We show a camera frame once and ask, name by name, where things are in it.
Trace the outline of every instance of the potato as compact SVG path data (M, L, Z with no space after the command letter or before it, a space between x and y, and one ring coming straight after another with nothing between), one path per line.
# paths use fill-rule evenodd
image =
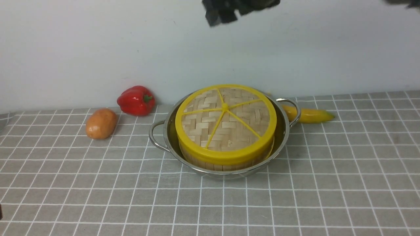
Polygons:
M95 111L86 122L86 135L91 139L106 139L117 125L117 114L108 108Z

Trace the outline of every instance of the black robotic arm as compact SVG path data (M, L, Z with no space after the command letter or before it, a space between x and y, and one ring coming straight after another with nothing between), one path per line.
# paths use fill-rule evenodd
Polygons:
M420 7L420 0L410 0L408 8ZM253 11L261 11L280 4L280 0L202 0L206 9L206 19L210 26L227 24Z

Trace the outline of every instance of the red bell pepper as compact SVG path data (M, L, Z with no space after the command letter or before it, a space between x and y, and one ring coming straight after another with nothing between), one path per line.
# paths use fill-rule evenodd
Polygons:
M143 86L134 86L124 91L117 99L121 111L135 116L149 114L155 106L155 97Z

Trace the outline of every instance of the fake fruit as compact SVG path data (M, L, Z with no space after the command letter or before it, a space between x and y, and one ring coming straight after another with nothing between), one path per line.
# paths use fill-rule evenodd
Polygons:
M117 104L126 114L144 116L155 106L155 97L146 87L134 86L120 95Z
M296 117L296 108L286 105L281 105L286 111L287 118L292 121ZM326 110L307 109L302 108L302 115L298 120L299 123L322 123L331 121L335 116Z
M117 114L108 108L95 111L86 122L86 135L91 139L106 139L117 125Z

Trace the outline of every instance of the banana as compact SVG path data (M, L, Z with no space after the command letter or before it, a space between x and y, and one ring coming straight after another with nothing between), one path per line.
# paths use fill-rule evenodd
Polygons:
M287 105L281 105L283 109L286 111L287 118L289 121L292 121L296 117L296 108L287 106ZM317 109L308 109L308 108L302 108L302 115L300 116L299 123L322 123L331 121L335 118L335 116L331 113L329 113L326 110L317 110Z

